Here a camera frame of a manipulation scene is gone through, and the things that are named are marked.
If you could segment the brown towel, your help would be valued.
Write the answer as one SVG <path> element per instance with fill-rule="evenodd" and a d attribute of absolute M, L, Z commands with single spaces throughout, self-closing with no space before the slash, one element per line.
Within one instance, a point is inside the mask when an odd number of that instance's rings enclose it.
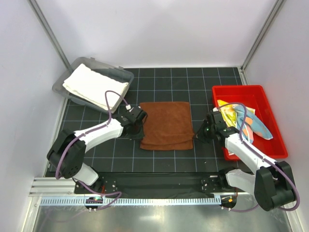
<path fill-rule="evenodd" d="M 147 113 L 140 148 L 152 151 L 193 149 L 194 130 L 190 104 L 183 101 L 143 102 Z"/>

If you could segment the blue white cloth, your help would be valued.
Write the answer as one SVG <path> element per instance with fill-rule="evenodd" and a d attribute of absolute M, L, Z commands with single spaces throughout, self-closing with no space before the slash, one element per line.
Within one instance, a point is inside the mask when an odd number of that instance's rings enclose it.
<path fill-rule="evenodd" d="M 247 110 L 246 117 L 244 117 L 245 111 L 243 106 L 236 104 L 233 108 L 237 113 L 236 128 L 241 132 L 243 139 L 247 140 L 250 144 L 254 141 L 254 135 L 258 135 L 265 140 L 273 139 L 269 129 L 255 114 Z"/>

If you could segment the white towel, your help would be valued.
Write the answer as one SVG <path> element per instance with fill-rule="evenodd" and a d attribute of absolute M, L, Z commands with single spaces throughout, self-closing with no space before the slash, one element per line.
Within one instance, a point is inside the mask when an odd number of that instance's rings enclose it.
<path fill-rule="evenodd" d="M 107 110 L 107 105 L 111 109 L 116 106 L 118 95 L 125 93 L 129 83 L 121 83 L 80 64 L 62 86 L 71 94 Z"/>

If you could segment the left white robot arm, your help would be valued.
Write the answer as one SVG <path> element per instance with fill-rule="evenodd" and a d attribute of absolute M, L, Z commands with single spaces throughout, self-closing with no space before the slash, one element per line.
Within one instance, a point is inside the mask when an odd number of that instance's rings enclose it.
<path fill-rule="evenodd" d="M 97 171 L 84 163 L 90 149 L 116 138 L 141 140 L 147 113 L 139 106 L 127 106 L 122 114 L 109 114 L 107 121 L 84 130 L 62 130 L 51 146 L 47 159 L 56 168 L 55 178 L 75 179 L 91 193 L 102 188 Z"/>

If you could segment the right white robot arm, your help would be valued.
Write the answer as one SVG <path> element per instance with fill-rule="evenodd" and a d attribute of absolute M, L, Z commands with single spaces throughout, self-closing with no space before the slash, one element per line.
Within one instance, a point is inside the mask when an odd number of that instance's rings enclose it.
<path fill-rule="evenodd" d="M 220 190 L 230 191 L 233 187 L 243 190 L 253 195 L 265 211 L 286 210 L 285 205 L 289 203 L 295 203 L 289 211 L 299 207 L 300 196 L 291 166 L 270 158 L 243 140 L 239 130 L 226 125 L 219 111 L 207 114 L 194 138 L 203 143 L 216 141 L 222 148 L 236 154 L 251 170 L 251 174 L 240 169 L 224 171 L 217 180 Z"/>

